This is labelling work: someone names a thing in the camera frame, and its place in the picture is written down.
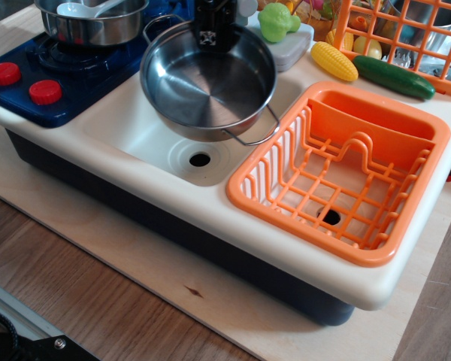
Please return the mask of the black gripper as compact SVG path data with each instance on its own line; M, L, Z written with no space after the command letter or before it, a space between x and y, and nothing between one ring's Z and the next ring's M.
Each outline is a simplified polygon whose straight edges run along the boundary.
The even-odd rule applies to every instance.
M199 50L227 53L232 49L237 6L233 0L195 0L193 24Z

